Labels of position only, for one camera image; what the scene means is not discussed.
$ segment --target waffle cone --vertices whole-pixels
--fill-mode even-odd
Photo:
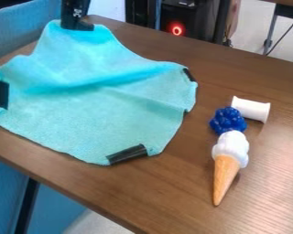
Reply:
[[[239,162],[231,156],[219,155],[215,158],[213,203],[220,205],[228,188],[240,169]]]

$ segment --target chair leg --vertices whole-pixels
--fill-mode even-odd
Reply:
[[[269,28],[269,31],[268,31],[268,35],[267,35],[267,39],[264,43],[264,52],[263,52],[263,55],[266,55],[267,52],[268,52],[268,49],[270,48],[271,46],[271,41],[272,41],[272,37],[273,37],[273,33],[274,33],[274,28],[275,28],[275,24],[276,24],[276,21],[277,21],[277,17],[278,15],[276,15],[276,12],[274,12],[274,15],[273,15],[273,19],[272,19],[272,23],[270,24],[270,28]]]

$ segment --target wooden table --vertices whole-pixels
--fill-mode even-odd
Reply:
[[[293,233],[293,63],[90,16],[148,59],[190,68],[197,103],[159,156],[103,167],[0,128],[0,160],[136,233]],[[28,54],[34,44],[0,59]],[[250,164],[212,205],[217,136],[208,121],[237,95],[270,101],[267,124],[248,121]]]

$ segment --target table leg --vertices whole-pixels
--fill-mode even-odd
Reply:
[[[268,49],[271,46],[271,40],[272,40],[272,37],[273,37],[276,21],[277,21],[277,15],[276,15],[276,11],[275,11],[274,15],[273,15],[272,23],[270,24],[270,28],[269,28],[269,31],[268,31],[268,36],[267,36],[266,42],[264,43],[263,55],[267,54]]]
[[[231,0],[221,0],[218,9],[213,42],[222,45],[224,32],[226,30],[227,18],[229,15]]]
[[[35,206],[39,183],[29,178],[23,203],[20,208],[15,234],[26,234],[31,220],[33,208]]]

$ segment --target blue toy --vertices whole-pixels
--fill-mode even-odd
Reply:
[[[243,132],[246,129],[246,122],[238,110],[225,107],[215,112],[214,118],[210,120],[210,126],[218,135],[221,135],[231,130]]]

